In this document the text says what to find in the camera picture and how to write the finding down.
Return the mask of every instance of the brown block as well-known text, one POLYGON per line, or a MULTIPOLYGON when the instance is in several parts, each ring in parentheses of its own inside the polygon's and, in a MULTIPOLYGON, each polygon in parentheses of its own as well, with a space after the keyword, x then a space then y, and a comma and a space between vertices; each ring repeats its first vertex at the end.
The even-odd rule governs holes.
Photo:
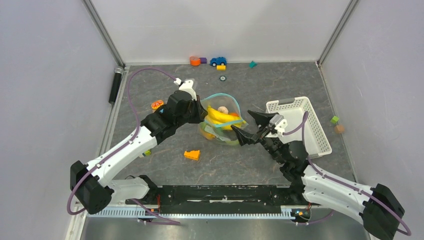
POLYGON ((345 127, 343 125, 339 124, 339 125, 334 127, 334 132, 336 134, 342 134, 342 133, 345 132, 345 127))

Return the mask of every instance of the gray floor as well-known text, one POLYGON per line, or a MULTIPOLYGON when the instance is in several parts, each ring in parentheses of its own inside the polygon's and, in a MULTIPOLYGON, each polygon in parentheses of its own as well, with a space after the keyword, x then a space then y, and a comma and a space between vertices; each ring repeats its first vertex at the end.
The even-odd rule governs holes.
MULTIPOLYGON (((314 209, 311 221, 328 209, 314 209)), ((181 226, 144 225, 131 218, 95 218, 85 221, 81 240, 368 240, 361 224, 336 212, 328 220, 298 226, 273 219, 178 219, 181 226)))
MULTIPOLYGON (((226 71, 202 64, 157 66, 182 80, 193 78, 198 82, 196 93, 206 98, 215 93, 232 95, 239 103, 242 117, 250 124, 246 129, 256 132, 253 119, 247 110, 264 111, 268 101, 306 96, 332 147, 332 154, 314 159, 325 170, 353 180, 341 136, 334 133, 330 119, 333 117, 325 85, 313 62, 259 63, 249 68, 248 63, 230 63, 226 71), (225 75, 227 81, 219 81, 225 75)), ((130 73, 142 68, 132 66, 130 73)), ((155 71, 144 71, 134 77, 131 99, 140 119, 152 112, 151 103, 166 100, 177 87, 172 81, 155 71)), ((136 124, 135 117, 124 95, 119 109, 112 146, 128 136, 136 124)), ((224 146, 206 140, 198 133, 198 127, 186 124, 176 134, 152 149, 152 155, 137 158, 117 176, 148 175, 158 185, 224 185, 224 184, 288 184, 279 171, 279 165, 271 159, 260 144, 248 146, 224 146), (190 160, 184 151, 200 150, 200 160, 190 160)))

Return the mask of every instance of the white wall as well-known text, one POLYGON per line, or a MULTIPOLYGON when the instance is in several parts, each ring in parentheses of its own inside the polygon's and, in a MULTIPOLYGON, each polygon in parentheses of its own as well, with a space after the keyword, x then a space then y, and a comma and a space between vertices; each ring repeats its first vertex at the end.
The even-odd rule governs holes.
POLYGON ((0 239, 60 240, 70 166, 93 159, 114 59, 80 0, 0 3, 0 239))
POLYGON ((323 73, 360 183, 388 186, 424 239, 424 1, 358 3, 323 73))
POLYGON ((126 63, 314 61, 349 0, 92 0, 126 63))

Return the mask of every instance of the plastic bag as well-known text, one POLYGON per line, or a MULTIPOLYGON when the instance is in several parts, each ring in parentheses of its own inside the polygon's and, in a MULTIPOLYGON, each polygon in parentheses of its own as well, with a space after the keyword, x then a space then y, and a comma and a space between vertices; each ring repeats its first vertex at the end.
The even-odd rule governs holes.
POLYGON ((201 105, 207 110, 208 114, 204 122, 199 124, 200 134, 219 144, 239 145, 236 133, 231 129, 231 125, 243 129, 248 124, 241 117, 240 107, 236 99, 225 93, 216 93, 203 99, 201 105))

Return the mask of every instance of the robotic arm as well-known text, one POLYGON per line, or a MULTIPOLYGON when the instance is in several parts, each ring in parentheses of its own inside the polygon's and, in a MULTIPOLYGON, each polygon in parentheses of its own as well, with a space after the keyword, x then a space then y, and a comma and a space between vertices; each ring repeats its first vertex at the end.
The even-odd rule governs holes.
POLYGON ((282 115, 250 110, 248 113, 254 118, 259 131, 248 133, 232 125, 240 145, 260 143, 282 165, 280 171, 283 176, 306 201, 353 218, 381 240, 392 240, 396 231, 410 234, 401 219, 405 210, 388 187, 381 184, 370 187, 329 173, 311 162, 303 141, 283 143, 284 135, 304 127, 307 113, 302 124, 291 132, 285 132, 287 121, 282 115), (408 232, 398 230, 400 223, 408 232))
POLYGON ((71 166, 70 189, 74 190, 81 182, 75 195, 88 213, 96 214, 110 203, 143 198, 149 191, 149 186, 143 179, 113 178, 134 159, 174 135, 177 128, 186 123, 199 124, 208 114, 196 95, 194 79, 183 82, 177 78, 174 83, 179 88, 169 96, 167 103, 147 115, 140 127, 128 137, 87 164, 77 161, 71 166))

